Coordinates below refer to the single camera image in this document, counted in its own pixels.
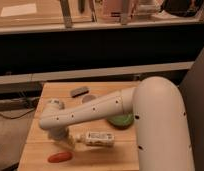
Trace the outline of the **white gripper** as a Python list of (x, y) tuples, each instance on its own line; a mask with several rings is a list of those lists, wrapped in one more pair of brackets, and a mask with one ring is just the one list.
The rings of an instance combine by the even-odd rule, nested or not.
[(75, 141), (70, 131), (66, 127), (56, 127), (48, 131), (48, 138), (55, 141), (56, 144), (68, 149), (75, 148)]

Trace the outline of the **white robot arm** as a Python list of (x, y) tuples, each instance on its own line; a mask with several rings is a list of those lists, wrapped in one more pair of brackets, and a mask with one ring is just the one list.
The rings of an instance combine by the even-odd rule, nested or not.
[(57, 140), (74, 124), (134, 116), (140, 171), (195, 171), (184, 100), (178, 87), (164, 77), (149, 77), (77, 107), (58, 99), (44, 108), (39, 126)]

